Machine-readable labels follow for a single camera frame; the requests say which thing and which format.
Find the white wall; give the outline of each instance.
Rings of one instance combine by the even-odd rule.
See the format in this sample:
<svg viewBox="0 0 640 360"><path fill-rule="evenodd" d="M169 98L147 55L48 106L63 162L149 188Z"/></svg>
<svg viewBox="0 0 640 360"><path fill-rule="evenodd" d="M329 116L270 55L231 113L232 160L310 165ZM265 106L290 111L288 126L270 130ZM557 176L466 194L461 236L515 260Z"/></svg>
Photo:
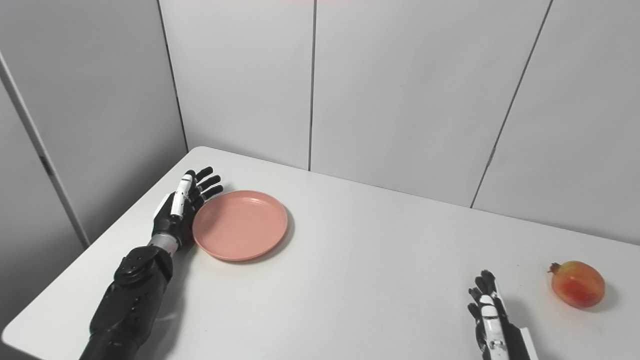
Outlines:
<svg viewBox="0 0 640 360"><path fill-rule="evenodd" d="M155 0L0 0L0 51L90 240L185 155Z"/></svg>
<svg viewBox="0 0 640 360"><path fill-rule="evenodd" d="M318 1L311 170L470 206L547 6Z"/></svg>
<svg viewBox="0 0 640 360"><path fill-rule="evenodd" d="M0 329L82 246L0 83ZM0 343L0 359L31 359Z"/></svg>
<svg viewBox="0 0 640 360"><path fill-rule="evenodd" d="M189 148L307 168L314 2L160 4Z"/></svg>
<svg viewBox="0 0 640 360"><path fill-rule="evenodd" d="M554 2L475 208L640 244L638 13Z"/></svg>

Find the red fruit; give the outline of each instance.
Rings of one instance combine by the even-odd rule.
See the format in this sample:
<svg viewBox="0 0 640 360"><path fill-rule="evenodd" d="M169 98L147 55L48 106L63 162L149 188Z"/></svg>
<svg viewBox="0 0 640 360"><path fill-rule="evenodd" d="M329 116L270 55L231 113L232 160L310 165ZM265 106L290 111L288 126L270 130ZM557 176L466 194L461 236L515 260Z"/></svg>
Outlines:
<svg viewBox="0 0 640 360"><path fill-rule="evenodd" d="M591 266L580 261L551 264L551 288L565 303L573 307L591 307L604 297L604 279Z"/></svg>

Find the robotic arm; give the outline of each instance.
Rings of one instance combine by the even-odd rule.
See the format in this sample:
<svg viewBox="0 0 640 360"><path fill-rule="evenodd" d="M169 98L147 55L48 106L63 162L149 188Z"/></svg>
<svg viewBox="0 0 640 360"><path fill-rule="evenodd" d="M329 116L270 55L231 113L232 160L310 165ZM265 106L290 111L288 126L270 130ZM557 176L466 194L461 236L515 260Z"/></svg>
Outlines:
<svg viewBox="0 0 640 360"><path fill-rule="evenodd" d="M213 168L189 170L175 192L156 210L151 241L122 258L89 326L80 360L133 360L151 334L166 286L173 275L172 256L193 242L193 219L222 192Z"/></svg>
<svg viewBox="0 0 640 360"><path fill-rule="evenodd" d="M483 360L538 360L527 328L509 322L495 276L483 270L469 289L475 303L468 310L476 319L476 341Z"/></svg>

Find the pink plate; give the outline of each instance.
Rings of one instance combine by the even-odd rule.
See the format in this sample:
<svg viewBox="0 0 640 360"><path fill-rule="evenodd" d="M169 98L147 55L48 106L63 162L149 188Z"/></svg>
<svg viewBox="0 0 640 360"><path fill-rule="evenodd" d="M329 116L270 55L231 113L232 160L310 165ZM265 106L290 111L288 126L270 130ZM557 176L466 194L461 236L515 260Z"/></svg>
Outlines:
<svg viewBox="0 0 640 360"><path fill-rule="evenodd" d="M287 212L276 199L249 190L211 199L196 214L193 237L209 255L229 261L257 258L287 230Z"/></svg>

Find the panel seam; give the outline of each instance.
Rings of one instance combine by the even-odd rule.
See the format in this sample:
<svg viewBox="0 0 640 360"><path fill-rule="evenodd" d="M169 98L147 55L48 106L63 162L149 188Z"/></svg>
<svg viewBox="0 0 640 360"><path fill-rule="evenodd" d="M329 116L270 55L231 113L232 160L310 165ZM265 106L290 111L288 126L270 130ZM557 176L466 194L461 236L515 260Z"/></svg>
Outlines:
<svg viewBox="0 0 640 360"><path fill-rule="evenodd" d="M314 135L314 90L316 86L316 24L317 24L317 7L318 2L314 0L314 20L311 42L311 100L309 104L309 149L307 170L311 171L311 146Z"/></svg>
<svg viewBox="0 0 640 360"><path fill-rule="evenodd" d="M173 62L171 61L171 52L169 52L169 41L166 39L166 28L164 26L164 17L162 15L162 6L160 0L156 0L158 6L158 16L160 16L160 26L162 27L162 35L164 38L164 48L166 49L166 58L169 60L169 71L171 72L171 82L173 83L173 94L175 95L175 103L178 106L178 118L180 119L180 127L182 128L182 138L184 139L184 149L189 152L189 144L187 143L187 133L184 130L184 120L182 119L182 108L180 107L180 98L178 98L178 87L175 84L175 74L173 72Z"/></svg>
<svg viewBox="0 0 640 360"><path fill-rule="evenodd" d="M495 155L495 150L498 147L498 142L500 141L500 137L502 136L502 131L504 130L504 126L507 123L507 119L509 118L509 114L511 113L511 109L513 107L513 103L515 102L516 96L518 95L518 91L520 90L520 85L522 84L522 80L524 78L525 73L527 72L527 68L529 67L529 62L531 61L531 57L533 56L533 52L536 50L536 46L538 45L538 40L540 39L540 34L542 34L542 29L545 27L545 23L547 21L547 17L549 15L549 11L551 11L551 5L553 5L554 0L550 0L549 1L549 5L547 6L547 10L545 12L545 16L542 18L542 23L540 24L540 28L538 29L538 34L536 34L536 39L533 42L533 46L531 47L531 51L529 51L529 57L527 57L527 61L524 64L524 68L522 69L522 73L520 74L520 79L518 80L518 84L516 85L515 91L513 92L513 96L511 97L511 102L509 103L509 107L507 108L507 113L504 116L504 119L502 120L502 125L500 125L500 130L498 131L498 136L495 139L495 142L493 143L493 147L491 149L491 154L489 155L489 159L486 162L486 165L484 166L484 171L482 173L482 177L480 178L480 182L478 183L478 187L476 188L476 193L474 194L474 198L471 201L471 206L470 208L473 208L474 205L476 204L476 199L478 196L478 193L480 192L480 187L482 187L482 184L484 182L484 177L486 176L487 170L489 169L489 166L491 165L491 162L493 160L493 156Z"/></svg>
<svg viewBox="0 0 640 360"><path fill-rule="evenodd" d="M38 132L37 127L35 126L35 122L27 109L26 103L24 102L24 98L20 94L18 90L18 86L15 83L14 78L9 71L9 67L6 64L4 57L0 53L0 83L4 85L4 89L6 90L9 98L15 108L16 113L18 114L18 118L20 118L20 122L24 127L29 139L31 140L31 144L36 152L36 155L40 158L40 162L47 173L47 178L53 185L53 188L58 196L60 203L62 204L63 209L67 213L67 217L71 226L73 227L78 240L80 240L83 248L88 248L91 245L89 241L89 237L82 227L82 223L78 219L76 212L71 206L71 200L69 199L67 192L65 191L64 186L62 185L62 181L56 171L53 161L51 160L51 156L49 152L45 148L44 141Z"/></svg>

